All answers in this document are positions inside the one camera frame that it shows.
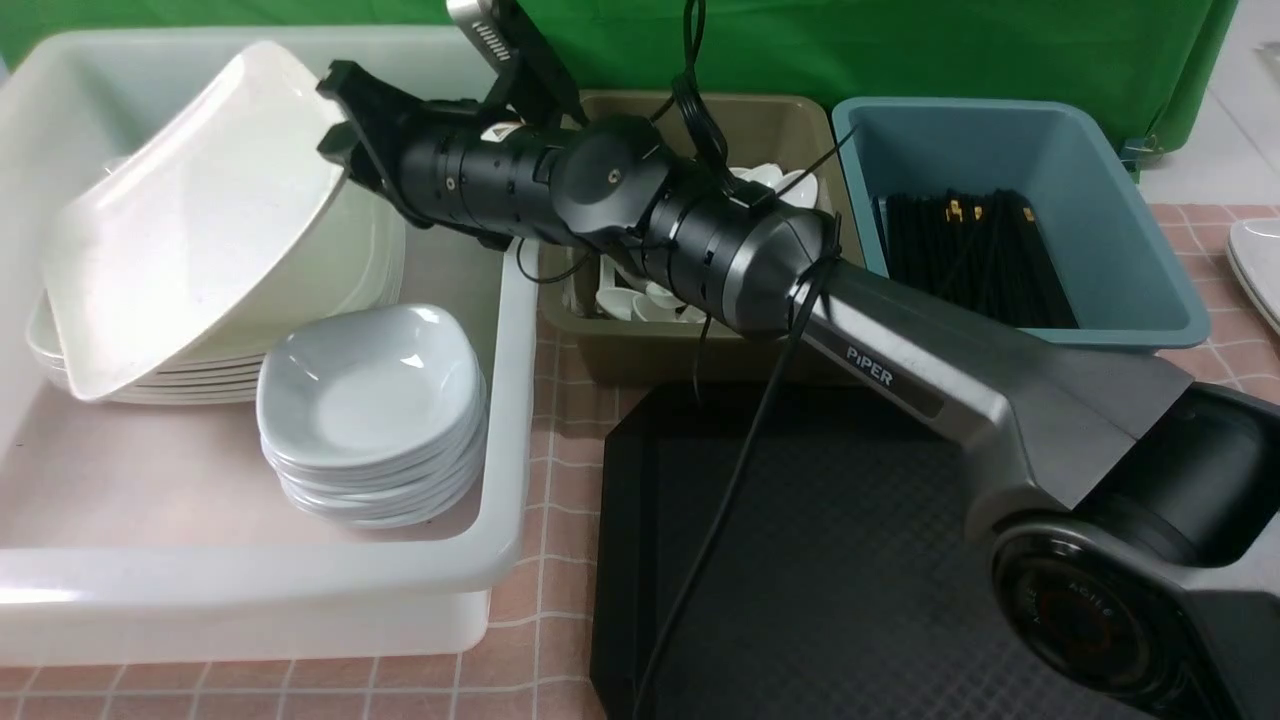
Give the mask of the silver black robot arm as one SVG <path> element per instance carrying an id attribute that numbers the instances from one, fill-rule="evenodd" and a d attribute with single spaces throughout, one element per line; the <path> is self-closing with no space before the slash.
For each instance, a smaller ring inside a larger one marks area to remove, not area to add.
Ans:
<path id="1" fill-rule="evenodd" d="M 966 457 L 1010 626 L 1160 719 L 1277 716 L 1277 406 L 1149 355 L 1052 345 L 840 258 L 838 219 L 572 100 L 426 101 L 351 60 L 317 150 L 417 227 L 607 255 L 745 338 L 783 340 L 718 515 L 634 692 L 637 717 L 800 341 Z"/>

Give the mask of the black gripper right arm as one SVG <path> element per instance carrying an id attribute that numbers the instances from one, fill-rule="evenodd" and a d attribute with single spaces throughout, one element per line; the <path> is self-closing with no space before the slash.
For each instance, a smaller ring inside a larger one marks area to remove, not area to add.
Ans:
<path id="1" fill-rule="evenodd" d="M 474 100 L 422 101 L 352 60 L 332 61 L 316 91 L 343 120 L 320 140 L 319 155 L 411 225 L 444 225 L 488 243 L 561 243 L 549 182 L 561 150 L 558 117 L 529 124 Z M 396 129 L 390 176 L 355 127 Z"/>

